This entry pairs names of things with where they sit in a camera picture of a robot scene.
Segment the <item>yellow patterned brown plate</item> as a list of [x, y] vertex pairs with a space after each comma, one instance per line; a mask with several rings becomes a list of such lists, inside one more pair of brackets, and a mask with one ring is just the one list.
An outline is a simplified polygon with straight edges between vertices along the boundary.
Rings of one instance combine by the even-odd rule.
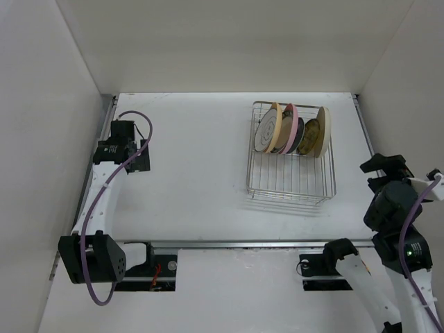
[[308, 155], [314, 148], [320, 133], [320, 124], [317, 119], [310, 119], [305, 124], [305, 132], [300, 144], [297, 147], [299, 155]]

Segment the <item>metal wire dish rack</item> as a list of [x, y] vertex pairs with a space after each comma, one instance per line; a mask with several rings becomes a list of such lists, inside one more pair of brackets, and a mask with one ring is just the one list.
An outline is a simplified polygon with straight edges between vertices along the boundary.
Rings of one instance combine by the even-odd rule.
[[252, 198], [319, 205], [336, 196], [336, 174], [332, 143], [325, 154], [313, 152], [299, 155], [260, 153], [254, 148], [254, 136], [259, 123], [268, 112], [270, 101], [255, 101], [250, 122], [246, 189]]

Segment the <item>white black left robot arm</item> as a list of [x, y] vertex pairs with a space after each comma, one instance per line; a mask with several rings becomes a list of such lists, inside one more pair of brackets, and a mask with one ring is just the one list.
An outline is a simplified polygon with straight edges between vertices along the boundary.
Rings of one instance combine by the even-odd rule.
[[151, 170], [146, 140], [137, 143], [135, 123], [116, 120], [110, 136], [100, 141], [93, 156], [92, 181], [83, 211], [68, 236], [58, 242], [58, 252], [74, 284], [84, 284], [82, 258], [92, 283], [121, 282], [131, 268], [148, 275], [155, 258], [147, 243], [118, 243], [112, 224], [119, 192], [130, 173]]

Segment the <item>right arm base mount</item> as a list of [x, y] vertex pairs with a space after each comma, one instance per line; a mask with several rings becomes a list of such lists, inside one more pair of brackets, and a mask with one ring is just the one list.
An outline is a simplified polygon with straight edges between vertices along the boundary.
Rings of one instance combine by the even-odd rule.
[[299, 254], [296, 266], [298, 275], [302, 278], [304, 291], [351, 291], [348, 284], [333, 268], [330, 269], [324, 262], [321, 253]]

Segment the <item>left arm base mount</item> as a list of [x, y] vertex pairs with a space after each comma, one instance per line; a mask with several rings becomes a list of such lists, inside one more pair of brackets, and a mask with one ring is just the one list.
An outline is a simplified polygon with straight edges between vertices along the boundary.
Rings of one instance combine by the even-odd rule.
[[116, 292], [170, 292], [176, 290], [178, 252], [148, 249], [145, 263], [132, 267], [115, 288]]

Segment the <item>cream bear plate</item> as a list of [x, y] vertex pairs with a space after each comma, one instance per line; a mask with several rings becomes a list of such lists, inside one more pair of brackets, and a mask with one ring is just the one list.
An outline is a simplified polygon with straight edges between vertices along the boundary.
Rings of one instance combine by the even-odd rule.
[[327, 107], [319, 108], [316, 120], [320, 125], [320, 132], [314, 145], [314, 157], [321, 158], [326, 153], [331, 140], [332, 118]]

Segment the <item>black blue patterned plate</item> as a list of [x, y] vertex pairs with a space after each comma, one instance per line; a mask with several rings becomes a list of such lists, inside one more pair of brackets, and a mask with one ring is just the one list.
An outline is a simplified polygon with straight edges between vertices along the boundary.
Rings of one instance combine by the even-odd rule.
[[299, 144], [303, 139], [304, 133], [305, 133], [305, 122], [302, 118], [299, 118], [296, 136], [291, 147], [287, 150], [287, 154], [290, 154], [297, 149], [297, 147], [299, 146]]

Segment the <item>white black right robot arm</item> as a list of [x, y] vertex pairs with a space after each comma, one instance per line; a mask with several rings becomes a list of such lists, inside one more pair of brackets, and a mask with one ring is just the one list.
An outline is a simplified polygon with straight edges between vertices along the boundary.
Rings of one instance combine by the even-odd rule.
[[342, 238], [325, 244], [321, 264], [338, 273], [351, 286], [370, 315], [377, 332], [442, 332], [436, 298], [432, 291], [432, 255], [414, 221], [422, 204], [443, 200], [443, 174], [431, 170], [424, 180], [416, 178], [402, 155], [374, 154], [360, 169], [382, 171], [369, 178], [374, 193], [364, 215], [372, 238], [395, 292], [391, 302], [381, 291], [351, 240]]

